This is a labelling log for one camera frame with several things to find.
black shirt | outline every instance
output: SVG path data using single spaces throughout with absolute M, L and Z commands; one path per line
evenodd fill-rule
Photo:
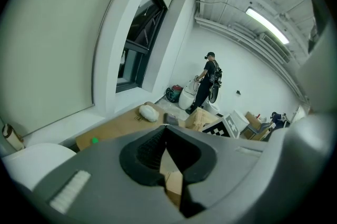
M 207 70 L 207 74 L 205 75 L 205 77 L 202 80 L 201 84 L 203 84 L 203 85 L 207 85 L 207 84 L 211 85 L 210 74 L 214 73 L 215 65 L 217 65 L 217 62 L 215 60 L 211 60 L 211 61 L 208 61 L 206 63 L 204 70 Z
M 276 128 L 282 128 L 284 125 L 284 122 L 282 121 L 282 115 L 281 114 L 274 114 L 272 118 L 272 122 L 276 124 Z

fluorescent light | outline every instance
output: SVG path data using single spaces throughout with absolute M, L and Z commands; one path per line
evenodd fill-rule
M 246 11 L 246 14 L 251 16 L 253 19 L 257 20 L 260 22 L 263 26 L 265 26 L 268 30 L 274 34 L 277 39 L 281 41 L 282 44 L 288 44 L 289 40 L 284 36 L 283 33 L 280 32 L 278 28 L 276 28 L 272 23 L 270 23 L 266 18 L 264 18 L 262 15 L 260 15 L 258 12 L 255 10 L 248 8 Z

black backpack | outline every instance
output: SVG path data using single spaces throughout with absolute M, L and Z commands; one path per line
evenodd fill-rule
M 213 69 L 213 72 L 209 74 L 209 80 L 213 85 L 221 87 L 222 71 L 219 67 L 219 64 L 215 60 L 212 60 L 212 62 L 215 68 Z

person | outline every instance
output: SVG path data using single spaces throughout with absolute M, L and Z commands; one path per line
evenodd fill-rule
M 195 81 L 197 82 L 204 77 L 200 83 L 194 104 L 190 110 L 186 111 L 188 114 L 191 114 L 194 110 L 196 110 L 197 107 L 200 107 L 204 103 L 206 98 L 209 96 L 210 87 L 213 85 L 213 83 L 210 82 L 210 76 L 214 73 L 214 70 L 218 64 L 215 60 L 215 54 L 213 52 L 208 52 L 207 59 L 208 62 L 206 63 L 203 72 L 200 74 L 200 76 L 195 78 Z
M 272 123 L 275 123 L 274 130 L 283 128 L 284 122 L 282 121 L 282 115 L 281 114 L 273 112 L 272 116 L 271 116 L 271 119 L 272 119 Z

checkerboard pattern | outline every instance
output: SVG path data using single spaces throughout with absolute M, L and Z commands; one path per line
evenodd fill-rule
M 218 135 L 218 136 L 221 136 L 221 135 L 224 135 L 225 132 L 223 130 L 218 130 L 217 128 L 209 131 L 207 134 L 212 134 L 212 135 Z
M 203 133 L 216 135 L 216 136 L 225 136 L 229 137 L 229 133 L 226 129 L 225 123 L 223 119 L 218 120 L 217 122 L 206 125 L 202 130 Z

